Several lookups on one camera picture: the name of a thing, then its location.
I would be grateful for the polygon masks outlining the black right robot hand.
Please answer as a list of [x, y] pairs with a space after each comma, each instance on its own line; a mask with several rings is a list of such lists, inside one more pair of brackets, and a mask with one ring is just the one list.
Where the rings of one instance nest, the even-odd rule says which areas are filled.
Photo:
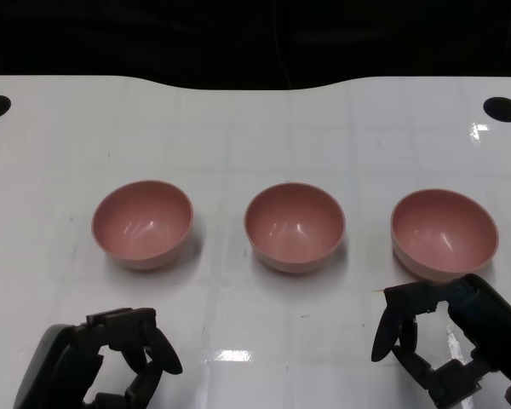
[[[394, 354], [438, 408], [451, 408], [480, 389], [480, 379], [500, 372], [511, 381], [511, 305], [484, 279], [467, 274], [444, 284], [419, 281], [388, 287], [371, 351], [374, 362]], [[473, 344], [471, 361], [451, 360], [438, 369], [416, 353], [419, 314], [447, 302], [448, 315]], [[511, 406], [511, 386], [505, 399]]]

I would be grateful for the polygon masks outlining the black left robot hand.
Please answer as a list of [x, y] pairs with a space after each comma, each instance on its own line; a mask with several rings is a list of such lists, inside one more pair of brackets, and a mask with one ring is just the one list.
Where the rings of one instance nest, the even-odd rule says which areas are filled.
[[[148, 407], [163, 373], [183, 373], [156, 316], [153, 308], [119, 308], [91, 314], [80, 325], [52, 325], [32, 356], [14, 407]], [[98, 393], [87, 403], [84, 398], [103, 364], [104, 346], [121, 353], [136, 377], [123, 394]]]

